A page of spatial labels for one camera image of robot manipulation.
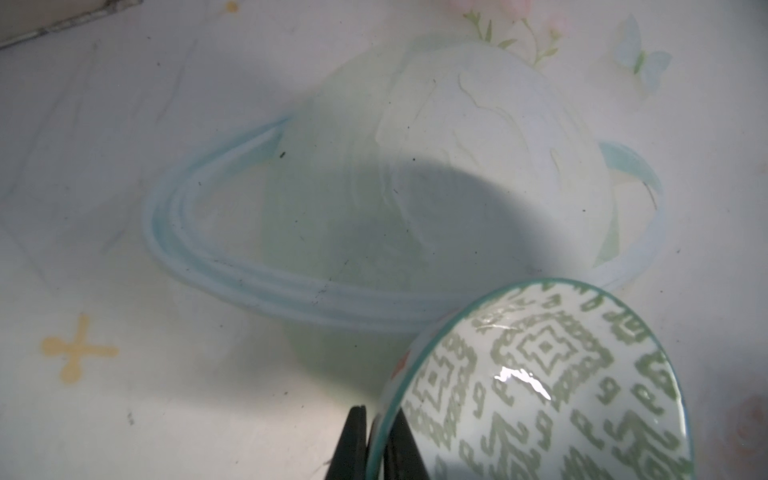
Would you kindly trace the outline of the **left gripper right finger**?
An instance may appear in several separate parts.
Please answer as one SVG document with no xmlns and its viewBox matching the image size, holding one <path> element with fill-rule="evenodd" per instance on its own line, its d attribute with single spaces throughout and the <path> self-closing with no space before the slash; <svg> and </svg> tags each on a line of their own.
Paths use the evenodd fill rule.
<svg viewBox="0 0 768 480">
<path fill-rule="evenodd" d="M 384 480 L 429 480 L 429 474 L 405 414 L 399 410 L 383 453 Z"/>
</svg>

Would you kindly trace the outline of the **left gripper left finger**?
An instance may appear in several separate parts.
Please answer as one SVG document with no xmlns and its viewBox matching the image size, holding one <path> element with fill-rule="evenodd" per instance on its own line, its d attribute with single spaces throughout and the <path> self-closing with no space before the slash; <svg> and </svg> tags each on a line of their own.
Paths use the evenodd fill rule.
<svg viewBox="0 0 768 480">
<path fill-rule="evenodd" d="M 347 415 L 326 480 L 364 480 L 367 463 L 367 411 L 353 406 Z"/>
</svg>

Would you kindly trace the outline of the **green patterned bowl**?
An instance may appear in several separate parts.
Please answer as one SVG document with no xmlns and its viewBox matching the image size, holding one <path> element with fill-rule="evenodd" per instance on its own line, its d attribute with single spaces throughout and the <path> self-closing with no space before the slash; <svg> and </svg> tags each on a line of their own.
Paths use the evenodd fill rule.
<svg viewBox="0 0 768 480">
<path fill-rule="evenodd" d="M 403 415 L 433 479 L 690 479 L 679 383 L 651 329 L 586 283 L 494 291 L 427 327 L 381 397 L 366 477 Z"/>
</svg>

